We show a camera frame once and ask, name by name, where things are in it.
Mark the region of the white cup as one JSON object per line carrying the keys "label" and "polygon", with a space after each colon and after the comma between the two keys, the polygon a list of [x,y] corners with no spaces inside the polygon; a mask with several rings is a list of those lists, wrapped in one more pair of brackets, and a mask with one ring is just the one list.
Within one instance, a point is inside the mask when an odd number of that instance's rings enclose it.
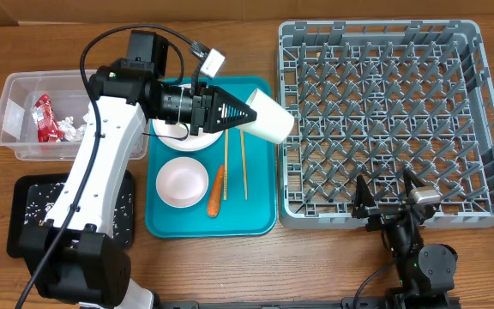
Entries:
{"label": "white cup", "polygon": [[274,144],[283,143],[294,125],[294,117],[260,88],[252,92],[246,105],[256,112],[256,120],[237,126],[244,132]]}

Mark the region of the pink bowl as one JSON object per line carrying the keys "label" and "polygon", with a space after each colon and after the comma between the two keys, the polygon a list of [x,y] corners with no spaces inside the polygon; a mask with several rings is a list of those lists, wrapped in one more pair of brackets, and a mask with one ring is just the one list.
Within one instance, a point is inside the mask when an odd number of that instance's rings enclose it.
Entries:
{"label": "pink bowl", "polygon": [[167,205],[183,209],[200,202],[208,190],[208,172],[202,163],[190,157],[168,161],[159,170],[156,191]]}

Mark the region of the white napkin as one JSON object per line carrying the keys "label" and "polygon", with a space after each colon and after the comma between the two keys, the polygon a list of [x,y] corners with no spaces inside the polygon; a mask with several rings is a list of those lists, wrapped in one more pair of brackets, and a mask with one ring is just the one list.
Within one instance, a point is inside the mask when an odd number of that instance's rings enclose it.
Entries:
{"label": "white napkin", "polygon": [[83,121],[85,124],[83,124],[81,127],[82,129],[86,129],[89,125],[91,125],[91,122],[89,120],[89,116],[90,115],[90,110],[82,117],[83,118]]}

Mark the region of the red snack wrapper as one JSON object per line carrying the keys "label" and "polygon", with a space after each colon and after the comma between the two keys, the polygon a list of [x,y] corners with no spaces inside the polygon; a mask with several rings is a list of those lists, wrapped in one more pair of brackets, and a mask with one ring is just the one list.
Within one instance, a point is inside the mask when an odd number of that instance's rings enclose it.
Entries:
{"label": "red snack wrapper", "polygon": [[37,99],[31,113],[37,127],[39,142],[61,142],[63,140],[64,132],[59,129],[51,99],[47,94]]}

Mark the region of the aluminium foil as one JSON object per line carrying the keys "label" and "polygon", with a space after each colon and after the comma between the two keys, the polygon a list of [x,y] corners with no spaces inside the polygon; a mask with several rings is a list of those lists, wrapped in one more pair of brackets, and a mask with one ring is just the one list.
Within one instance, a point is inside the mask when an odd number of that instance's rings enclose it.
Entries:
{"label": "aluminium foil", "polygon": [[75,127],[75,121],[72,116],[68,116],[63,120],[58,120],[57,125],[59,130],[62,131],[63,139],[66,142],[81,142],[87,127],[86,124]]}

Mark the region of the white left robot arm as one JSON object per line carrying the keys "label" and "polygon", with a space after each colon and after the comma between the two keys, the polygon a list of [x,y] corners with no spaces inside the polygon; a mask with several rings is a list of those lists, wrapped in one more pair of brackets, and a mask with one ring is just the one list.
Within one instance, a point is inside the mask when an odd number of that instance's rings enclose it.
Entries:
{"label": "white left robot arm", "polygon": [[129,28],[128,54],[83,76],[87,128],[65,186],[44,221],[21,232],[27,289],[82,308],[155,308],[159,296],[131,276],[130,257],[113,238],[119,189],[130,153],[150,119],[216,133],[258,120],[222,88],[165,82],[176,32],[153,24]]}

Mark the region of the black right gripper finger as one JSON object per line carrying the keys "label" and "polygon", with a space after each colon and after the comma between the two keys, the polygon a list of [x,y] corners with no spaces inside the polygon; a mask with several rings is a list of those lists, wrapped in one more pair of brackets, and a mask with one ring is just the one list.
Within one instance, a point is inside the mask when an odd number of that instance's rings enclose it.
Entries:
{"label": "black right gripper finger", "polygon": [[406,190],[406,203],[414,203],[415,189],[424,187],[425,182],[419,179],[416,174],[408,168],[403,172],[403,181]]}
{"label": "black right gripper finger", "polygon": [[375,201],[371,195],[368,185],[364,177],[360,174],[356,178],[356,192],[354,197],[355,210],[367,210],[370,207],[375,207]]}

